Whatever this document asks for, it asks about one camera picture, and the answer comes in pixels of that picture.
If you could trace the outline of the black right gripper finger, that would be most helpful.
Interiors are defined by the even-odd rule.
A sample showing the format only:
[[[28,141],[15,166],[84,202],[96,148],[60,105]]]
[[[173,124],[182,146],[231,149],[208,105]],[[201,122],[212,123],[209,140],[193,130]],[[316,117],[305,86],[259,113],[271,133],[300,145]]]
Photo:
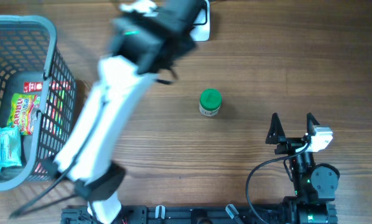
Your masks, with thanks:
[[[286,142],[286,135],[282,128],[281,121],[277,113],[272,114],[271,125],[265,140],[266,144],[280,144]]]
[[[315,126],[318,126],[320,123],[315,119],[312,113],[307,113],[307,133],[310,136],[315,135]]]

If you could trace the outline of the green lid jar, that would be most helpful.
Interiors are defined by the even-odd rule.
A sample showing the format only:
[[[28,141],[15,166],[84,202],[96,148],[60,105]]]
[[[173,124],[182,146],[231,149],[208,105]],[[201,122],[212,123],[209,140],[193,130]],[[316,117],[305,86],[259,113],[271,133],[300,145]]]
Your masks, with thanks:
[[[199,99],[199,110],[204,116],[214,116],[219,112],[222,103],[221,93],[214,88],[204,90]]]

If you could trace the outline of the red Nescafe coffee stick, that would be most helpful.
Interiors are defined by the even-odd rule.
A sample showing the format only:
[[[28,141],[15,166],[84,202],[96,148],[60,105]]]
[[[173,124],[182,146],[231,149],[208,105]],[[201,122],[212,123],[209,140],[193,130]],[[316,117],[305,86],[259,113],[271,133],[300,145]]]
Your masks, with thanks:
[[[52,82],[50,87],[53,90],[70,90],[71,83],[70,82]],[[43,89],[42,82],[24,82],[23,92],[24,93],[32,93],[32,92],[39,92]]]

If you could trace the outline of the Haribo gummy candy bag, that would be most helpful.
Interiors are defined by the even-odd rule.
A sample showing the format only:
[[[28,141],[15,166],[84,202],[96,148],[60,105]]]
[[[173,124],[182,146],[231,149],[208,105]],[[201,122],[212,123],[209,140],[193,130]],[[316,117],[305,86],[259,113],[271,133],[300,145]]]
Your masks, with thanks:
[[[7,126],[18,126],[21,135],[31,135],[34,132],[39,106],[39,95],[13,94]]]

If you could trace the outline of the teal tissue packet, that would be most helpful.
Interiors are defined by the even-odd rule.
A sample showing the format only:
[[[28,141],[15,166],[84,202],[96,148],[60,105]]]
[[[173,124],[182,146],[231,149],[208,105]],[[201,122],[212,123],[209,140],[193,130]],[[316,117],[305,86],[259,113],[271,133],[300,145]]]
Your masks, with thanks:
[[[18,126],[0,128],[0,171],[21,166],[21,132]]]

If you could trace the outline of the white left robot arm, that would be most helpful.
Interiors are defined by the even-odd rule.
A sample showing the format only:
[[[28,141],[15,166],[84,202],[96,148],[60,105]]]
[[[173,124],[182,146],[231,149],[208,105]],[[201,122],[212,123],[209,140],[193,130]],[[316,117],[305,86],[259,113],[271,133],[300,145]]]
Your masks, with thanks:
[[[100,223],[112,223],[122,206],[117,190],[124,170],[112,160],[118,136],[161,70],[196,46],[191,31],[206,1],[152,1],[122,4],[112,20],[108,53],[98,61],[93,85],[76,125],[62,150],[46,167],[75,184]]]

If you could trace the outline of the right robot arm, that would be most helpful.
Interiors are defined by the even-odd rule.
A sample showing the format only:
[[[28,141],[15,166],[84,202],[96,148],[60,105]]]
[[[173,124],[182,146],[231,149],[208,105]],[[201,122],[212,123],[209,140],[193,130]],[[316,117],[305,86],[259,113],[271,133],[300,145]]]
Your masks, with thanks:
[[[288,138],[277,113],[271,118],[266,143],[275,144],[274,153],[284,154],[287,175],[295,195],[281,203],[281,223],[337,224],[335,191],[339,170],[326,163],[317,164],[314,153],[324,150],[333,139],[333,131],[321,125],[312,113],[307,114],[307,132],[300,138]]]

